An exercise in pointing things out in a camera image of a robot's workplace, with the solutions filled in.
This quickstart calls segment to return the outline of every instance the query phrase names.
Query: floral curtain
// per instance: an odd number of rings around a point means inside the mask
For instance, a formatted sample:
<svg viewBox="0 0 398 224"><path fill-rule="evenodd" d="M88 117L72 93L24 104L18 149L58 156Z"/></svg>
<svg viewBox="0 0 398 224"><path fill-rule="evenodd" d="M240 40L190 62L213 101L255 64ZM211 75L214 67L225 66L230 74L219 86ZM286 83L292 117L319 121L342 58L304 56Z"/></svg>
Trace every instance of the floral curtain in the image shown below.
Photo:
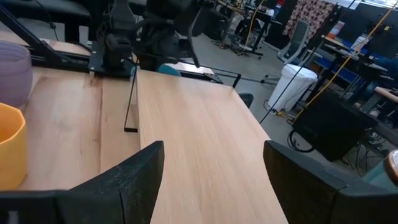
<svg viewBox="0 0 398 224"><path fill-rule="evenodd" d="M310 24L308 41L322 26L323 21L329 16L334 6L333 3L322 0L298 0L283 34L292 38L297 19L301 19Z"/></svg>

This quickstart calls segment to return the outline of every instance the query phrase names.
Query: yellow bowl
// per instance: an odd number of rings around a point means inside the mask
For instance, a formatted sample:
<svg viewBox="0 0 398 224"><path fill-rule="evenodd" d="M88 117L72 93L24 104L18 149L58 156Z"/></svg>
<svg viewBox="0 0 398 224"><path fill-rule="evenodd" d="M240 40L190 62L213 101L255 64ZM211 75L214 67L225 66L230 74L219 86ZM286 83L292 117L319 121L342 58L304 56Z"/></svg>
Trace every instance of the yellow bowl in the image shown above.
<svg viewBox="0 0 398 224"><path fill-rule="evenodd" d="M0 190L22 183L27 173L26 123L21 111L0 103Z"/></svg>

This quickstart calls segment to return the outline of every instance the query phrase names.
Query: wooden desk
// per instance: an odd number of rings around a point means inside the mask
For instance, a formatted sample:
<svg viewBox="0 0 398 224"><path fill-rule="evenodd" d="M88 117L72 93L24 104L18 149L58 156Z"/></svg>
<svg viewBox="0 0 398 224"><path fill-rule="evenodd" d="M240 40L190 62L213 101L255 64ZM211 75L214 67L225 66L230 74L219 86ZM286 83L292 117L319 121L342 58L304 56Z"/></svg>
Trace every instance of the wooden desk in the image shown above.
<svg viewBox="0 0 398 224"><path fill-rule="evenodd" d="M0 39L26 44L10 32L0 32ZM90 54L77 45L45 41L56 50ZM123 131L129 82L48 68L34 68L33 82L22 109L29 170L21 190L70 189L140 150L139 135Z"/></svg>
<svg viewBox="0 0 398 224"><path fill-rule="evenodd" d="M139 129L134 134L123 131L129 82L34 73L24 110L29 173L21 189L72 188L163 140L152 223L287 223L262 160L269 137L230 86L138 71L128 121Z"/></svg>
<svg viewBox="0 0 398 224"><path fill-rule="evenodd" d="M344 56L344 57L349 57L349 56L351 55L351 52L348 52L348 51L343 50L343 49L337 49L336 47L334 47L334 46L332 46L332 45L325 44L325 47L327 47L327 48L329 48L329 49L335 51L336 53L341 54L341 55ZM358 56L352 56L351 59L353 59L353 60L359 60L359 57L358 57ZM365 65L365 66L367 66L367 67L369 67L369 68L374 68L374 69L380 70L380 71L382 71L382 72L388 72L388 70L387 70L386 68L383 68L383 67L381 67L380 65L376 65L375 63L372 63L372 64L363 63L363 65Z"/></svg>
<svg viewBox="0 0 398 224"><path fill-rule="evenodd" d="M152 223L287 223L262 149L269 136L230 86L137 74L139 136L165 144Z"/></svg>

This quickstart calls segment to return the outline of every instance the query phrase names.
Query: white trash can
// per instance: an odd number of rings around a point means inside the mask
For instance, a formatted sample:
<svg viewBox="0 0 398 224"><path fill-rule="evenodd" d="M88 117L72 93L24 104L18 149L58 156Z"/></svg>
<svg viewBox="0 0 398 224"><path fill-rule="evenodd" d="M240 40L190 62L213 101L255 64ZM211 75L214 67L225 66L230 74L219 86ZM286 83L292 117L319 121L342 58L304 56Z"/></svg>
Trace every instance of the white trash can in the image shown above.
<svg viewBox="0 0 398 224"><path fill-rule="evenodd" d="M276 85L275 90L272 92L271 98L268 101L269 108L274 105L280 94L283 92L287 84L291 81L298 70L300 70L300 67L297 65L287 64L283 67L282 77L278 81L278 84ZM276 111L285 109L286 112L289 112L293 108L294 104L296 104L296 102L299 100L300 96L308 88L308 86L317 80L318 76L315 72L307 68L302 68L289 87L287 87L284 94L278 100L273 109Z"/></svg>

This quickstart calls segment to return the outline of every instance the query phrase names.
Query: workbench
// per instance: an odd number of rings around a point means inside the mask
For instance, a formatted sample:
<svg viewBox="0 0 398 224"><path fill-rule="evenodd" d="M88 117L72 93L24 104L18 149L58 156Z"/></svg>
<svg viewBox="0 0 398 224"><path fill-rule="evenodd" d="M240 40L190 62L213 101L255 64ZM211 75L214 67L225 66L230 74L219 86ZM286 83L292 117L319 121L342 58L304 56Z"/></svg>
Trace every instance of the workbench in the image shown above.
<svg viewBox="0 0 398 224"><path fill-rule="evenodd" d="M14 34L1 38L23 44ZM70 189L162 140L151 223L287 223L262 158L270 138L234 88L145 70L134 78L127 126L138 133L125 133L131 82L34 68L23 108L29 170L20 189Z"/></svg>

